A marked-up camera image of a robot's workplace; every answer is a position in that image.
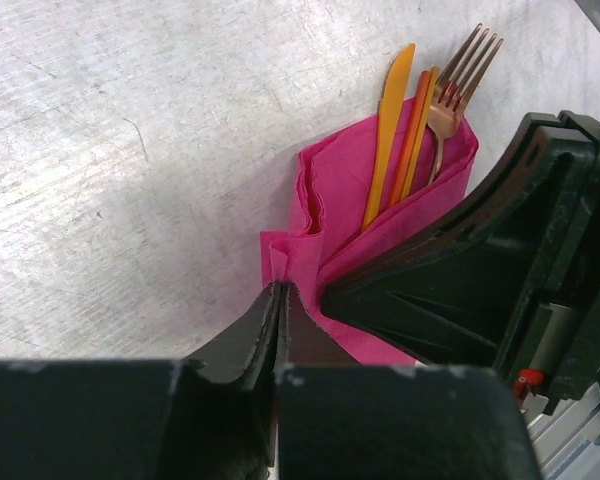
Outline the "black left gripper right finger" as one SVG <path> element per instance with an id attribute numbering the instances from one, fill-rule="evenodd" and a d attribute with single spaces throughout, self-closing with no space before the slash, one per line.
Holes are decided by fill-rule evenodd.
<path id="1" fill-rule="evenodd" d="M 511 391 L 467 366 L 356 364 L 284 287 L 277 366 L 283 479 L 534 479 Z"/>

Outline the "orange chopstick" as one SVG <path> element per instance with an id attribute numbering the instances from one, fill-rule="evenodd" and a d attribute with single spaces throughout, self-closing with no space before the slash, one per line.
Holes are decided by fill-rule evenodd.
<path id="1" fill-rule="evenodd" d="M 416 131 L 422 115 L 422 110 L 424 108 L 424 102 L 426 99 L 430 78 L 430 70 L 424 70 L 420 75 L 418 88 L 412 105 L 408 129 L 403 141 L 394 183 L 389 196 L 389 207 L 392 207 L 398 203 L 402 198 L 404 185 L 408 176 L 409 164 L 411 162 L 411 152 L 415 143 Z"/>
<path id="2" fill-rule="evenodd" d="M 428 91 L 427 91 L 426 99 L 424 102 L 424 108 L 422 110 L 422 115 L 420 117 L 420 121 L 419 121 L 417 131 L 416 131 L 415 143 L 414 143 L 414 146 L 413 146 L 413 149 L 411 152 L 411 157 L 410 157 L 411 162 L 409 164 L 408 176 L 406 179 L 406 183 L 404 185 L 402 199 L 406 198 L 411 192 L 411 187 L 412 187 L 415 170 L 416 170 L 417 163 L 418 163 L 418 157 L 419 157 L 419 152 L 420 152 L 420 148 L 421 148 L 421 144 L 422 144 L 422 139 L 424 136 L 425 125 L 427 122 L 428 110 L 429 110 L 431 100 L 433 97 L 437 77 L 439 75 L 438 67 L 433 67 L 430 71 L 431 71 L 431 78 L 429 81 Z"/>

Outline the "pink paper napkin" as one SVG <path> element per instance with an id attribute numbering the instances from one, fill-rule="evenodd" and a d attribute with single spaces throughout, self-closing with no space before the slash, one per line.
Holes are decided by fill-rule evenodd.
<path id="1" fill-rule="evenodd" d="M 465 196 L 479 140 L 467 121 L 444 144 L 440 175 L 430 183 L 434 141 L 425 135 L 411 195 L 361 224 L 375 160 L 378 118 L 368 117 L 298 154 L 295 191 L 284 231 L 260 235 L 263 284 L 298 287 L 310 318 L 364 365 L 413 365 L 415 359 L 380 338 L 321 313 L 325 285 L 408 239 L 455 207 Z"/>

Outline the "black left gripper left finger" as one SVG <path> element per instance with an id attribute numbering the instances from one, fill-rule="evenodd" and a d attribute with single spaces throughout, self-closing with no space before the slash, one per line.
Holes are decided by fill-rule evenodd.
<path id="1" fill-rule="evenodd" d="M 280 283 L 183 358 L 0 360 L 0 479 L 263 479 Z"/>

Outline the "rose gold fork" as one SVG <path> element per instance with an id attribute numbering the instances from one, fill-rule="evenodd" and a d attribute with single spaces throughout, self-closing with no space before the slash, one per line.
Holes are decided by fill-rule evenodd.
<path id="1" fill-rule="evenodd" d="M 431 184 L 442 168 L 444 143 L 452 138 L 464 119 L 465 110 L 504 39 L 479 23 L 436 80 L 427 127 L 435 139 Z"/>

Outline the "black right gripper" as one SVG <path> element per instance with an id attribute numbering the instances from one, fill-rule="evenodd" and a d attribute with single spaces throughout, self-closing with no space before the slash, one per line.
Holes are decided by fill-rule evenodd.
<path id="1" fill-rule="evenodd" d="M 525 116 L 472 194 L 320 308 L 422 362 L 499 370 L 547 415 L 582 399 L 600 380 L 600 121 Z"/>

